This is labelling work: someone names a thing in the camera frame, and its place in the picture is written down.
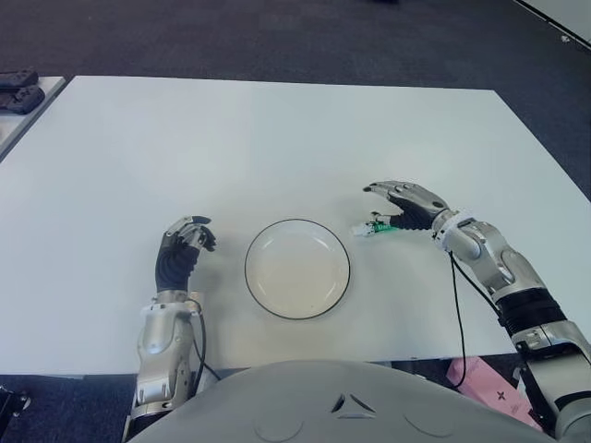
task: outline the dark carpet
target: dark carpet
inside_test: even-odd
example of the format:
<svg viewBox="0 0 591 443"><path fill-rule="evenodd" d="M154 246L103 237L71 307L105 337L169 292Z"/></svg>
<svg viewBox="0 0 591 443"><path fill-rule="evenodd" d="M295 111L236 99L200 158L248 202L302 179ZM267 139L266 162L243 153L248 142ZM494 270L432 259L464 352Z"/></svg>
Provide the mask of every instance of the dark carpet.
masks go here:
<svg viewBox="0 0 591 443"><path fill-rule="evenodd" d="M0 39L0 71L47 76L495 90L591 198L591 53L511 0L2 0ZM488 362L508 377L516 357ZM448 364L404 368L449 386ZM133 393L132 376L0 383L33 396L4 441L119 441Z"/></svg>

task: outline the black cable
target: black cable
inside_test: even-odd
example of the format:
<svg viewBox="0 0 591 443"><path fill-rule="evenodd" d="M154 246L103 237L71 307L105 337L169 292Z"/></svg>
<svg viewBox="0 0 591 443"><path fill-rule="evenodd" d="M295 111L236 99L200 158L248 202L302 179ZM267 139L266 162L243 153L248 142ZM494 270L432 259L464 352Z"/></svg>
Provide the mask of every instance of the black cable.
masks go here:
<svg viewBox="0 0 591 443"><path fill-rule="evenodd" d="M219 380L221 380L222 378L218 375L217 372L215 372L211 366L209 366L207 364L207 362L205 360L203 360L203 357L201 356L201 353L199 352L199 348L197 347L197 341L193 340L193 345L195 346L195 352L197 353L197 357L199 358L200 362L203 362L203 365L205 366L205 368L211 372L211 374L216 377Z"/></svg>
<svg viewBox="0 0 591 443"><path fill-rule="evenodd" d="M488 303L488 305L490 306L490 309L492 309L493 311L495 311L495 314L497 315L497 317L501 317L501 312L500 310L494 305L494 303L492 303L492 301L488 298L488 296L476 285L476 283L474 283L472 281L472 279L470 279L470 277L468 277L468 275L464 272L464 270L460 267L460 265L458 264L457 261L455 261L455 258L453 258L453 253L450 252L450 259L452 260L452 268L456 267L460 273L462 274L462 276L468 281L468 283L470 283L472 285L472 287L476 290L477 293L480 294L480 296L482 298L484 298L485 302Z"/></svg>
<svg viewBox="0 0 591 443"><path fill-rule="evenodd" d="M457 389L460 386L462 386L462 384L464 383L465 380L465 341L464 341L464 325L462 325L462 316L460 315L460 302L458 300L458 288L455 282L455 266L454 266L454 260L453 260L453 255L450 252L450 259L451 259L451 264L452 264L452 280L453 280L453 298L455 299L455 312L458 316L458 325L460 327L460 338L462 340L462 360L464 362L464 367L462 368L462 378L460 378L460 381L457 382L455 385L452 386L452 388Z"/></svg>
<svg viewBox="0 0 591 443"><path fill-rule="evenodd" d="M205 363L205 351L206 351L206 346L207 346L207 336L205 333L205 320L203 318L203 310L201 309L201 305L199 304L198 301L193 300L191 298L187 299L188 301L191 301L193 303L195 303L195 305L197 306L197 313L199 315L199 324L201 325L201 353L199 353L199 348L197 346L197 341L195 339L193 339L193 345L195 346L195 351L197 352L197 356L199 358L199 369L197 371L197 374L195 375L195 383L193 386L193 395L195 396L195 394L197 394L197 389L199 388L199 383L201 381L201 377L203 375L203 368L204 367L208 367L208 369L211 371L211 373L219 380L221 379L220 376L218 376L206 363Z"/></svg>

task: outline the pink box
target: pink box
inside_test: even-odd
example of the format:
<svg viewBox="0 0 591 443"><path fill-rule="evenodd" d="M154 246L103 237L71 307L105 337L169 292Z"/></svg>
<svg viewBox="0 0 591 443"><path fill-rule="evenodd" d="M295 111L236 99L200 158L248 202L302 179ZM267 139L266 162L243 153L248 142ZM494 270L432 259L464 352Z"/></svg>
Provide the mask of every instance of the pink box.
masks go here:
<svg viewBox="0 0 591 443"><path fill-rule="evenodd" d="M486 404L489 408L506 413L527 425L541 430L529 415L532 405L492 367L480 357L465 359L464 383L458 388L466 397ZM455 385L462 377L464 362L461 358L452 361L447 378Z"/></svg>

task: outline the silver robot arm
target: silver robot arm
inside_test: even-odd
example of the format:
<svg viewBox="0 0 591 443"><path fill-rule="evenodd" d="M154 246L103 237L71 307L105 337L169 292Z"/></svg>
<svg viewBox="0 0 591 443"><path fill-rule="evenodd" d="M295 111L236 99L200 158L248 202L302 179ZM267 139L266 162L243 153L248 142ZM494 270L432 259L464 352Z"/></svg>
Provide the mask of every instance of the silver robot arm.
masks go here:
<svg viewBox="0 0 591 443"><path fill-rule="evenodd" d="M387 198L403 211L380 216L383 222L432 230L439 248L470 267L525 362L522 378L545 430L561 441L589 441L591 346L525 257L494 226L450 210L419 185L387 181L372 183L364 191Z"/></svg>
<svg viewBox="0 0 591 443"><path fill-rule="evenodd" d="M156 258L156 297L142 311L145 326L138 340L140 367L127 441L189 399L195 386L189 356L195 340L186 306L188 278L202 248L212 251L215 237L205 217L184 217L163 235Z"/></svg>

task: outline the plate rim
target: plate rim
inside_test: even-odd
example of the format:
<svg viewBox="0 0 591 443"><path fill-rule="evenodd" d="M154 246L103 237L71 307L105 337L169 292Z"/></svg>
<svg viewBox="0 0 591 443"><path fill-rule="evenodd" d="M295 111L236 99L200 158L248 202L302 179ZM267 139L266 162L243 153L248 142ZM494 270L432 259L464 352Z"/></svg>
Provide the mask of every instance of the plate rim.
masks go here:
<svg viewBox="0 0 591 443"><path fill-rule="evenodd" d="M324 228L326 229L335 239L337 242L339 242L339 245L341 245L341 248L344 251L344 256L347 259L347 282L344 285L343 291L341 292L341 295L339 295L339 298L336 299L336 301L326 310L320 312L319 314L316 314L314 316L310 316L310 317L286 317L286 316L282 316L281 314L277 314L273 311L271 311L270 309L268 309L265 305L263 305L259 299L257 298L257 296L255 294L253 294L252 289L250 289L250 285L248 284L248 276L247 276L247 262L248 262L248 254L250 253L250 249L252 248L252 246L255 244L255 242L257 241L257 239L262 235L262 233L264 233L265 231L267 231L269 228L271 228L272 226L279 224L279 223L283 223L283 222L308 222L308 223L313 223L318 225L320 228ZM279 318L285 318L286 320L310 320L311 318L316 318L319 316L323 316L324 314L326 314L327 312L329 312L330 310L332 310L335 306L337 306L339 304L339 302L343 299L344 294L347 292L347 289L349 288L349 282L351 281L351 259L349 258L349 253L347 252L346 247L344 247L343 242L341 241L341 239L333 232L331 231L329 228L327 228L326 226L324 226L323 224L318 223L317 221L312 221L309 219L283 219L283 220L279 220L276 221L275 223L271 223L268 226L265 226L257 235L255 235L255 238L252 239L252 241L250 242L250 245L248 245L248 249L247 249L247 254L244 257L244 280L247 283L247 288L248 288L248 292L250 293L250 296L255 300L255 302L257 302L257 305L259 305L260 307L262 307L265 311L267 311L270 314L273 314L276 317Z"/></svg>

